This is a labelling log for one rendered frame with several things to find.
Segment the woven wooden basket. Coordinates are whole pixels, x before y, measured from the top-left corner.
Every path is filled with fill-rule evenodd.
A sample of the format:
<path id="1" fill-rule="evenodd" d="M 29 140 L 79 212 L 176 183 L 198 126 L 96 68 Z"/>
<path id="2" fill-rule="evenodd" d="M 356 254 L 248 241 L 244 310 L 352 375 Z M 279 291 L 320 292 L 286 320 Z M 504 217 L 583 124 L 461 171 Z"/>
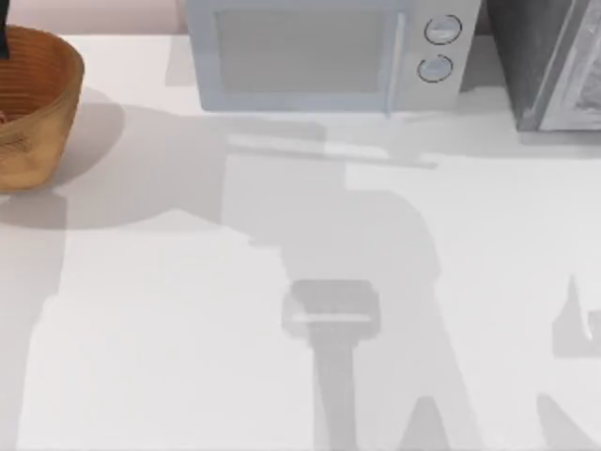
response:
<path id="1" fill-rule="evenodd" d="M 48 181 L 65 151 L 85 63 L 64 39 L 30 27 L 7 28 L 0 59 L 0 193 Z"/>

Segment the microwave oven door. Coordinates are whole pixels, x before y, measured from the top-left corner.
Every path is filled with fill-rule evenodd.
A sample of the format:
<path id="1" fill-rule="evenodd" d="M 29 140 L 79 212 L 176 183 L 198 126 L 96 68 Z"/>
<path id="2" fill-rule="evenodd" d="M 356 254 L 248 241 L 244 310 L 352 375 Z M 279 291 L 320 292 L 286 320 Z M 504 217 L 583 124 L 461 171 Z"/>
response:
<path id="1" fill-rule="evenodd" d="M 408 0 L 185 0 L 210 112 L 385 112 Z"/>

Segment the pale microwave oven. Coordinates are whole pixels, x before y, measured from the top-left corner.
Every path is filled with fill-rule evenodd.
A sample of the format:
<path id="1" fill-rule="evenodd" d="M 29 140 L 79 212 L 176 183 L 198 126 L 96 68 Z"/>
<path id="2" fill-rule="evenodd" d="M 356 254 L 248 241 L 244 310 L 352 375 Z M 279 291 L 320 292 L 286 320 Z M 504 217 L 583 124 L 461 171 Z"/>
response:
<path id="1" fill-rule="evenodd" d="M 437 111 L 455 104 L 463 81 L 475 26 L 482 0 L 408 0 L 410 12 L 407 20 L 401 67 L 396 86 L 394 113 Z M 424 28 L 434 17 L 453 14 L 458 17 L 463 30 L 454 42 L 433 45 L 424 37 Z M 453 74 L 437 84 L 423 82 L 416 69 L 424 58 L 444 54 L 454 62 Z"/>

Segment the round microwave knob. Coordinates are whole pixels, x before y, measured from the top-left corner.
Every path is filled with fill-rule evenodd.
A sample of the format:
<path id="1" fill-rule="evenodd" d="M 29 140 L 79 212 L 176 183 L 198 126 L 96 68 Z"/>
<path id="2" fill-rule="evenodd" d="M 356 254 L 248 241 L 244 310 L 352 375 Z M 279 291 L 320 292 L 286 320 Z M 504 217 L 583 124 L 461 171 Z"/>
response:
<path id="1" fill-rule="evenodd" d="M 424 28 L 424 37 L 433 45 L 447 45 L 459 38 L 463 30 L 461 20 L 453 14 L 434 17 Z"/>
<path id="2" fill-rule="evenodd" d="M 416 69 L 418 77 L 428 84 L 437 84 L 445 81 L 453 74 L 453 71 L 453 60 L 444 54 L 436 54 L 432 57 L 422 59 Z"/>

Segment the grey cabinet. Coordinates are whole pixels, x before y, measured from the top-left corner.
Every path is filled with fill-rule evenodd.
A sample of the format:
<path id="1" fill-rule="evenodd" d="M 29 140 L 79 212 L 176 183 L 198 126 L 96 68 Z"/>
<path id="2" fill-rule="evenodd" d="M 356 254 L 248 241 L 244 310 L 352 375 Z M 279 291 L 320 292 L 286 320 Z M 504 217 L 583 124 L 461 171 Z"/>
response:
<path id="1" fill-rule="evenodd" d="M 601 132 L 601 0 L 487 0 L 521 132 Z"/>

